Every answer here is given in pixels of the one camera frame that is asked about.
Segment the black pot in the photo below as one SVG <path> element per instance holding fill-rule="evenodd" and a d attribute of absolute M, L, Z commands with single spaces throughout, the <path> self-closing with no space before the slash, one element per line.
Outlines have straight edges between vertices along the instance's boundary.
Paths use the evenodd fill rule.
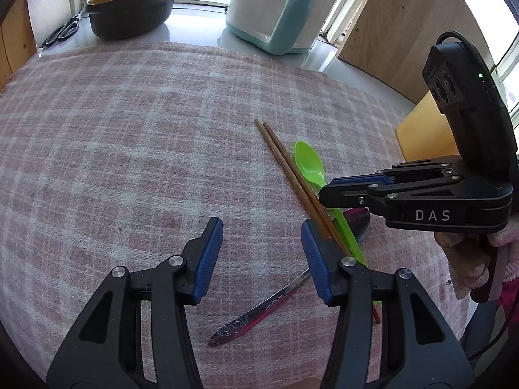
<path fill-rule="evenodd" d="M 174 0 L 111 0 L 90 3 L 85 10 L 92 32 L 103 39 L 125 39 L 150 32 L 171 14 Z"/>

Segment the teal base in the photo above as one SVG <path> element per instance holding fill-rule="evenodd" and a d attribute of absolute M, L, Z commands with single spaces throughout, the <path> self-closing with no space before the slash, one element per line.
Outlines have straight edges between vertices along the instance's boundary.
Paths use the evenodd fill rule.
<path fill-rule="evenodd" d="M 274 48 L 272 45 L 264 43 L 258 38 L 255 38 L 252 35 L 249 35 L 248 33 L 243 32 L 242 30 L 239 30 L 238 28 L 235 28 L 233 25 L 230 25 L 229 22 L 225 21 L 227 23 L 227 27 L 229 30 L 234 33 L 237 37 L 242 38 L 243 40 L 246 40 L 257 47 L 261 48 L 263 51 L 268 52 L 272 55 L 283 55 L 283 54 L 302 54 L 306 53 L 310 48 L 292 48 L 291 50 L 280 52 L 279 49 Z"/>

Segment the wooden wall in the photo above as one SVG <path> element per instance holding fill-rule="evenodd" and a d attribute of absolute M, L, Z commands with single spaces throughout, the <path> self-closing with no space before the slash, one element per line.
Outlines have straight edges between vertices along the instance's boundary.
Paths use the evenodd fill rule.
<path fill-rule="evenodd" d="M 427 55 L 446 30 L 463 33 L 493 64 L 464 0 L 366 0 L 337 57 L 418 103 L 428 91 L 421 76 Z"/>
<path fill-rule="evenodd" d="M 35 52 L 27 0 L 16 0 L 0 26 L 0 89 Z"/>

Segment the scissors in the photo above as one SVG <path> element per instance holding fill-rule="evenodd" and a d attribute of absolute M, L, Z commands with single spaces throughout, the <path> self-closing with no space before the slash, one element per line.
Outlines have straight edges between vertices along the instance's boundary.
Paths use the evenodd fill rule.
<path fill-rule="evenodd" d="M 48 38 L 43 43 L 43 46 L 49 48 L 57 42 L 66 41 L 79 29 L 79 19 L 81 19 L 81 14 L 75 14 L 72 16 L 67 23 L 65 23 L 63 26 L 60 26 L 48 36 Z"/>

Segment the blue rubber pad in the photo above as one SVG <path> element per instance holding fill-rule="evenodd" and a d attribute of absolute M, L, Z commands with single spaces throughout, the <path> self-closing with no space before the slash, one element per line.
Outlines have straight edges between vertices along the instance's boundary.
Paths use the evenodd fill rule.
<path fill-rule="evenodd" d="M 202 297 L 207 294 L 211 277 L 213 276 L 214 266 L 218 254 L 220 253 L 220 247 L 224 236 L 224 226 L 222 220 L 217 218 L 216 224 L 212 229 L 211 235 L 204 248 L 198 266 L 195 270 L 195 289 L 193 290 L 193 299 L 195 303 L 199 303 Z"/>
<path fill-rule="evenodd" d="M 312 272 L 313 284 L 316 287 L 317 295 L 322 298 L 325 304 L 328 304 L 333 298 L 330 288 L 330 274 L 316 239 L 312 234 L 308 220 L 304 221 L 301 226 L 301 243 L 303 244 L 310 272 Z"/>
<path fill-rule="evenodd" d="M 334 178 L 330 184 L 362 184 L 362 183 L 394 184 L 393 180 L 388 179 L 384 174 L 356 175 L 353 177 Z"/>

